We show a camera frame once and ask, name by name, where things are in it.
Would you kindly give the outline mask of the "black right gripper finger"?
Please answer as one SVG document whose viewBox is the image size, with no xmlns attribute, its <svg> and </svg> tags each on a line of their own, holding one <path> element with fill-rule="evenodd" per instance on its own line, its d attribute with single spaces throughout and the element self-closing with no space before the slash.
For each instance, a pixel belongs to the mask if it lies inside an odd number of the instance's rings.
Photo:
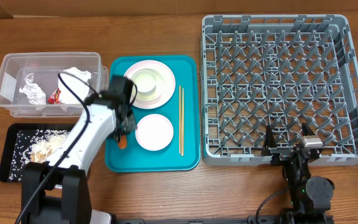
<svg viewBox="0 0 358 224">
<path fill-rule="evenodd" d="M 312 131 L 312 129 L 308 126 L 307 123 L 303 123 L 301 125 L 302 133 L 304 136 L 314 136 L 315 133 Z"/>
<path fill-rule="evenodd" d="M 271 150 L 276 150 L 276 142 L 270 125 L 266 126 L 264 145 L 261 150 L 262 156 L 270 156 Z"/>
</svg>

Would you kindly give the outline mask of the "orange carrot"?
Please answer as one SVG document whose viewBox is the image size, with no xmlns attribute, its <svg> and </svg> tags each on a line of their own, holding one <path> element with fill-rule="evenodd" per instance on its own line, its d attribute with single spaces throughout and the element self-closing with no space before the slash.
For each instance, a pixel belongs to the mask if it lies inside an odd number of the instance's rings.
<svg viewBox="0 0 358 224">
<path fill-rule="evenodd" d="M 125 149 L 127 147 L 126 135 L 122 135 L 119 137 L 119 139 L 117 140 L 117 146 L 119 147 L 119 149 Z"/>
</svg>

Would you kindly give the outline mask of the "small pink bowl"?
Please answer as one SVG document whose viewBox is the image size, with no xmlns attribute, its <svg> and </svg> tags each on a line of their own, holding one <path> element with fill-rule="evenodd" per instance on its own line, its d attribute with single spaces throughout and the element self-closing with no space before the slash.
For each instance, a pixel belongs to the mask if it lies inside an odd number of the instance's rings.
<svg viewBox="0 0 358 224">
<path fill-rule="evenodd" d="M 150 114 L 137 123 L 135 138 L 137 143 L 148 151 L 160 151 L 173 139 L 173 125 L 160 114 Z"/>
</svg>

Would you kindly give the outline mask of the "white napkin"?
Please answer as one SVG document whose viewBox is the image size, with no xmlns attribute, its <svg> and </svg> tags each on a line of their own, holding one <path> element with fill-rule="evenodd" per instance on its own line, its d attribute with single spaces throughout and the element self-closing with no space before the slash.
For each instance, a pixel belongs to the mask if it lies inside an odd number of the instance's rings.
<svg viewBox="0 0 358 224">
<path fill-rule="evenodd" d="M 67 86 L 79 97 L 84 100 L 90 92 L 89 86 L 85 85 L 80 79 L 86 83 L 91 79 L 91 73 L 89 71 L 81 71 L 76 67 L 71 67 L 60 72 L 63 81 Z M 74 95 L 58 80 L 58 89 L 60 95 L 58 100 L 62 104 L 79 104 L 80 102 L 74 97 Z"/>
</svg>

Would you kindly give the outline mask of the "red snack wrapper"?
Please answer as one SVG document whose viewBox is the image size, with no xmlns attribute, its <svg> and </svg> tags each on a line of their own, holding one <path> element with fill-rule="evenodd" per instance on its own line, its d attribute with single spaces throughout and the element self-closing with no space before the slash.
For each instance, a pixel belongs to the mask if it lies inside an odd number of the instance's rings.
<svg viewBox="0 0 358 224">
<path fill-rule="evenodd" d="M 54 105 L 54 104 L 60 104 L 60 89 L 57 88 L 49 97 L 48 104 Z"/>
</svg>

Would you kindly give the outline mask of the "foil wrapper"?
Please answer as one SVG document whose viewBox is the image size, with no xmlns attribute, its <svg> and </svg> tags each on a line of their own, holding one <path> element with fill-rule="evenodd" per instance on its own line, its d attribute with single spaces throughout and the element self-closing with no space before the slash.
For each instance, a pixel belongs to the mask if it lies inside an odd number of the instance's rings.
<svg viewBox="0 0 358 224">
<path fill-rule="evenodd" d="M 24 81 L 25 85 L 19 88 L 19 92 L 26 95 L 29 103 L 31 105 L 46 105 L 46 94 L 38 84 L 34 83 L 33 73 L 30 73 Z"/>
</svg>

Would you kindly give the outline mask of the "rice and peanut scraps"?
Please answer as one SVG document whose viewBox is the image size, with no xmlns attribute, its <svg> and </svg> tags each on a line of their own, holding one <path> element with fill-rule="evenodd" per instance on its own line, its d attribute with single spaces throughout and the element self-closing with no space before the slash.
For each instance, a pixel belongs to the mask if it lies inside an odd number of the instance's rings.
<svg viewBox="0 0 358 224">
<path fill-rule="evenodd" d="M 54 129 L 20 130 L 16 134 L 11 168 L 7 180 L 19 182 L 29 162 L 43 163 L 64 142 L 69 131 Z"/>
</svg>

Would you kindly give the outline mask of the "cream plastic cup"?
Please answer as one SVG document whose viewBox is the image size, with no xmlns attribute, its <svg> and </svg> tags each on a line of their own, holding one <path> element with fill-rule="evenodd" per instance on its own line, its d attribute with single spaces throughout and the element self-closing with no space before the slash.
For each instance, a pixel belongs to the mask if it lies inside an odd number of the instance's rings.
<svg viewBox="0 0 358 224">
<path fill-rule="evenodd" d="M 155 95 L 157 80 L 154 72 L 150 70 L 139 70 L 133 76 L 140 98 L 152 98 Z"/>
</svg>

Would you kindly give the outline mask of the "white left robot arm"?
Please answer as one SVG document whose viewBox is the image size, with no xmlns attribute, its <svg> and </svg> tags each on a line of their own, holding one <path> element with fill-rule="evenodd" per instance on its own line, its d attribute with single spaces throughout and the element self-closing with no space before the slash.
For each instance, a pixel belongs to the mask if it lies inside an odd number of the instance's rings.
<svg viewBox="0 0 358 224">
<path fill-rule="evenodd" d="M 137 86 L 114 76 L 104 91 L 81 100 L 83 112 L 64 142 L 43 163 L 30 162 L 21 179 L 16 223 L 115 223 L 113 214 L 92 208 L 87 175 L 106 139 L 127 146 L 136 130 L 132 110 Z"/>
</svg>

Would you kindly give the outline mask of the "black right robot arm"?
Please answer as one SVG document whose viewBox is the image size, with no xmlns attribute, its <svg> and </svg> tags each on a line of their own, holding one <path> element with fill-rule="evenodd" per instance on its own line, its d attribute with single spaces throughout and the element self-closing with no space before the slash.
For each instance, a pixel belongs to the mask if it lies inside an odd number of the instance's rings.
<svg viewBox="0 0 358 224">
<path fill-rule="evenodd" d="M 312 176 L 309 161 L 320 156 L 324 143 L 303 123 L 301 143 L 295 146 L 278 147 L 270 126 L 266 127 L 262 155 L 271 156 L 271 166 L 281 166 L 287 187 L 266 198 L 255 213 L 256 223 L 333 223 L 326 212 L 331 209 L 334 183 L 325 177 Z M 261 216 L 262 207 L 272 198 L 288 192 L 291 207 L 280 214 Z"/>
</svg>

